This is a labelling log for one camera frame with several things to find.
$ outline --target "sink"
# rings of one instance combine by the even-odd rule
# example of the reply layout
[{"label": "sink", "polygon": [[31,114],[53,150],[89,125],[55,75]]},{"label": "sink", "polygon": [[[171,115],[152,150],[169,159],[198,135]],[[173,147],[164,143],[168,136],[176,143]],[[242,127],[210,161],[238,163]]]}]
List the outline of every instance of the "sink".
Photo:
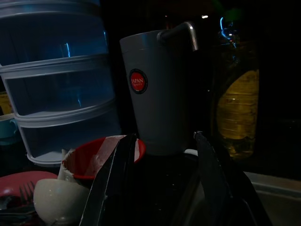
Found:
[{"label": "sink", "polygon": [[[301,226],[301,182],[255,173],[251,180],[273,226]],[[172,226],[207,226],[209,210],[197,174],[190,183],[173,217]]]}]

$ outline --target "white cup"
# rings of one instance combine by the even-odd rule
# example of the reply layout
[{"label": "white cup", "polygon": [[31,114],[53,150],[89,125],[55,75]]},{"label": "white cup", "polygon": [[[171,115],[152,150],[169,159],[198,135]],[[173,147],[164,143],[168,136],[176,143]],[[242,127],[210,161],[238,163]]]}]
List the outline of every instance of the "white cup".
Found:
[{"label": "white cup", "polygon": [[69,181],[39,180],[33,194],[39,217],[49,225],[68,225],[80,221],[89,189]]}]

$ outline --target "plastic bottle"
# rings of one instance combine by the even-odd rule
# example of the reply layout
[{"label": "plastic bottle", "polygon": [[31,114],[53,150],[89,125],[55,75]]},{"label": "plastic bottle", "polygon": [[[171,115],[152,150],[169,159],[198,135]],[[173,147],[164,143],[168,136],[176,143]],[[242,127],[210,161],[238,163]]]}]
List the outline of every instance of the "plastic bottle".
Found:
[{"label": "plastic bottle", "polygon": [[231,157],[246,158],[254,152],[259,69],[255,44],[240,34],[241,11],[232,9],[226,15],[214,51],[212,131]]}]

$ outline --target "red bowl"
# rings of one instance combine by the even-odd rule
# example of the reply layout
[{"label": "red bowl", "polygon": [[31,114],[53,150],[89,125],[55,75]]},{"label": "red bowl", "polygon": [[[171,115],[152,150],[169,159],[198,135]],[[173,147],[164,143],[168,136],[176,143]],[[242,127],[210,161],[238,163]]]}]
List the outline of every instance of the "red bowl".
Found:
[{"label": "red bowl", "polygon": [[[73,151],[67,159],[63,161],[63,166],[72,174],[73,178],[79,180],[94,180],[95,176],[85,175],[90,161],[95,156],[105,141],[106,137],[93,140],[87,144],[84,144]],[[137,139],[139,147],[139,157],[135,160],[135,163],[145,155],[145,144],[143,141]]]}]

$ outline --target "dish rack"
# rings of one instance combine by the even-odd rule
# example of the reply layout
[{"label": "dish rack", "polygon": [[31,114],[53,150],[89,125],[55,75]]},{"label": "dish rack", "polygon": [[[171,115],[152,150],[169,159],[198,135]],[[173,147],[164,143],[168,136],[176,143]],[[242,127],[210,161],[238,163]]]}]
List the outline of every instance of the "dish rack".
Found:
[{"label": "dish rack", "polygon": [[96,0],[0,3],[0,75],[30,161],[121,134]]}]

